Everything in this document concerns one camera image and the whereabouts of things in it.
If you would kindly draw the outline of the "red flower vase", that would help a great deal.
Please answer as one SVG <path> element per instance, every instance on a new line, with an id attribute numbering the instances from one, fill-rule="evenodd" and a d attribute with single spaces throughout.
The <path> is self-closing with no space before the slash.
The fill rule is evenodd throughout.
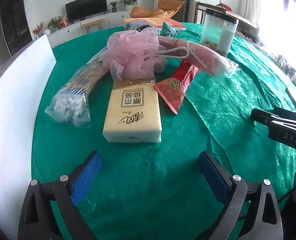
<path id="1" fill-rule="evenodd" d="M 36 25 L 36 28 L 34 28 L 32 31 L 35 37 L 39 38 L 41 35 L 43 35 L 43 27 L 44 22 L 40 22 L 40 24 Z"/>

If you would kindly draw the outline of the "pink mesh bath pouf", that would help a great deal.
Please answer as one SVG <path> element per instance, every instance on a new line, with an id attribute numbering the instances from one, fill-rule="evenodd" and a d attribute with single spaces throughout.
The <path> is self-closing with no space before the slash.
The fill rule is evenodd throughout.
<path id="1" fill-rule="evenodd" d="M 150 79 L 156 73 L 162 73 L 168 64 L 159 54 L 163 51 L 165 47 L 159 44 L 156 28 L 125 30 L 109 37 L 107 50 L 100 60 L 110 69 L 114 81 Z"/>

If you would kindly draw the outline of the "orange book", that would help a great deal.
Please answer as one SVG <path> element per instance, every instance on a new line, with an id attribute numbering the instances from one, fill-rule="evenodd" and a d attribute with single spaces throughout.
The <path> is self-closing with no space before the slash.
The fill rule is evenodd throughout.
<path id="1" fill-rule="evenodd" d="M 163 23 L 166 22 L 177 31 L 186 30 L 185 25 L 170 18 L 125 18 L 124 22 L 126 24 L 131 23 L 132 25 L 134 25 L 135 23 L 139 24 L 140 22 L 146 22 L 149 25 L 157 27 L 159 30 L 162 29 Z"/>

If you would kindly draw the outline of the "black television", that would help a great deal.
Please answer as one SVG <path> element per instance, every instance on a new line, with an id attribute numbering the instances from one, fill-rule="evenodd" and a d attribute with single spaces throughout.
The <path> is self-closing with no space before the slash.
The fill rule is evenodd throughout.
<path id="1" fill-rule="evenodd" d="M 70 22 L 107 11 L 107 0 L 75 0 L 65 5 Z"/>

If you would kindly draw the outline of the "orange rocking chair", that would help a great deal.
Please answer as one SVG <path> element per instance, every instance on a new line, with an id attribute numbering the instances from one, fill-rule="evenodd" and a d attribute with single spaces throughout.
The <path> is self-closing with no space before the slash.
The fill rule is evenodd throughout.
<path id="1" fill-rule="evenodd" d="M 155 9 L 149 10 L 135 6 L 130 12 L 131 18 L 172 18 L 183 7 L 184 1 L 159 0 Z"/>

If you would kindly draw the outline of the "leafy plant red pot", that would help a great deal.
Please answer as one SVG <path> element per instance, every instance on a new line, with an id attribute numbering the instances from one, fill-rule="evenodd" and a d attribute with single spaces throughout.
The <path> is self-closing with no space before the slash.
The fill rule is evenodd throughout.
<path id="1" fill-rule="evenodd" d="M 59 30 L 59 29 L 67 27 L 68 24 L 69 24 L 69 20 L 66 16 L 65 17 L 56 16 L 56 17 L 51 18 L 51 20 L 48 23 L 47 28 L 55 31 L 55 30 Z"/>

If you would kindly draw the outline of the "cotton swab bag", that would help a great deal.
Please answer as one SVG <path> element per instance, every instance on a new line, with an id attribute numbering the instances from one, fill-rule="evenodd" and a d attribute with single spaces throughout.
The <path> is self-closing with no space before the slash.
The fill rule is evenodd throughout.
<path id="1" fill-rule="evenodd" d="M 109 71 L 101 57 L 107 48 L 100 50 L 61 87 L 54 95 L 45 113 L 56 122 L 70 123 L 75 127 L 89 127 L 91 118 L 88 97 L 98 81 Z"/>

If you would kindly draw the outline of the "dark bookshelf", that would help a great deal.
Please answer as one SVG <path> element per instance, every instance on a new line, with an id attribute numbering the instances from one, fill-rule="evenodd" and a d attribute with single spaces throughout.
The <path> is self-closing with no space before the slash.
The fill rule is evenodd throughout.
<path id="1" fill-rule="evenodd" d="M 13 56 L 32 41 L 26 20 L 24 0 L 7 0 L 0 16 L 4 37 L 9 52 Z"/>

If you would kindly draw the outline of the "pink towel package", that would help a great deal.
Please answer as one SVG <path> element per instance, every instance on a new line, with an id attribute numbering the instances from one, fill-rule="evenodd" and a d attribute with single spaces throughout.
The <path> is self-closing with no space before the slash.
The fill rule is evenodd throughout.
<path id="1" fill-rule="evenodd" d="M 209 75 L 232 73 L 239 67 L 236 62 L 201 44 L 174 37 L 159 36 L 158 39 L 166 49 L 164 56 L 186 60 Z"/>

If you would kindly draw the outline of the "green potted plant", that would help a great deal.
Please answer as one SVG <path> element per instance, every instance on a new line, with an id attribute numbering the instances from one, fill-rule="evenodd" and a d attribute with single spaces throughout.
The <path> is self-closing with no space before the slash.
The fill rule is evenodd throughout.
<path id="1" fill-rule="evenodd" d="M 133 7 L 138 5 L 139 0 L 119 0 L 119 4 L 123 4 L 126 10 L 132 10 Z"/>

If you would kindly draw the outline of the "red foil packet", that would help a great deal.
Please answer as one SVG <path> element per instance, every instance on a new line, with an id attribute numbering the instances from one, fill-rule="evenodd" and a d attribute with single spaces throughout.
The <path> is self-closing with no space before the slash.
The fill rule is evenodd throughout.
<path id="1" fill-rule="evenodd" d="M 183 60 L 171 77 L 154 84 L 154 89 L 174 114 L 178 114 L 188 87 L 200 71 L 195 65 Z"/>

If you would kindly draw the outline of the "blue patterned sachet pouch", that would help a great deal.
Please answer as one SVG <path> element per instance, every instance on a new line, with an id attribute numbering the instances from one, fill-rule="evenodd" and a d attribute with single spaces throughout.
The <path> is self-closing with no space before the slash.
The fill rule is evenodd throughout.
<path id="1" fill-rule="evenodd" d="M 165 37 L 175 37 L 175 36 L 179 35 L 179 32 L 175 28 L 170 26 L 167 22 L 163 22 L 163 26 L 160 31 L 160 35 L 165 36 Z"/>

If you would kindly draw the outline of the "wooden side table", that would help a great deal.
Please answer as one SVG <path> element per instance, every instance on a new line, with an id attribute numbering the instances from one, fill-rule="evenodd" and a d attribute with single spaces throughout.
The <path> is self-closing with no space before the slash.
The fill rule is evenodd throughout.
<path id="1" fill-rule="evenodd" d="M 259 27 L 255 23 L 252 23 L 251 21 L 247 20 L 246 18 L 243 18 L 240 15 L 227 9 L 224 9 L 222 7 L 202 2 L 196 2 L 195 4 L 195 14 L 193 22 L 197 24 L 204 24 L 205 13 L 207 9 L 218 11 L 224 15 L 228 15 L 230 17 L 238 19 L 239 23 L 237 26 L 237 31 L 239 32 L 244 31 L 245 33 L 251 34 L 253 36 L 257 36 L 259 33 Z"/>

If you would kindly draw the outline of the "yellow tissue pack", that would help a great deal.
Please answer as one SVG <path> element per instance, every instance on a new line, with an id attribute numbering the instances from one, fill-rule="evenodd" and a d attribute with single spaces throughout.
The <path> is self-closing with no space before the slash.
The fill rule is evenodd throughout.
<path id="1" fill-rule="evenodd" d="M 162 122 L 156 80 L 114 81 L 102 135 L 111 143 L 159 143 Z"/>

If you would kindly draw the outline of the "small dark potted plant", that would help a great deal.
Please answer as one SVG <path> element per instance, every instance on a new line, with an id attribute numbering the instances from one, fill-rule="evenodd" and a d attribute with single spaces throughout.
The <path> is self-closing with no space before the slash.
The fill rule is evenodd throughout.
<path id="1" fill-rule="evenodd" d="M 112 2 L 110 2 L 111 12 L 117 12 L 117 4 L 118 4 L 118 1 L 112 1 Z"/>

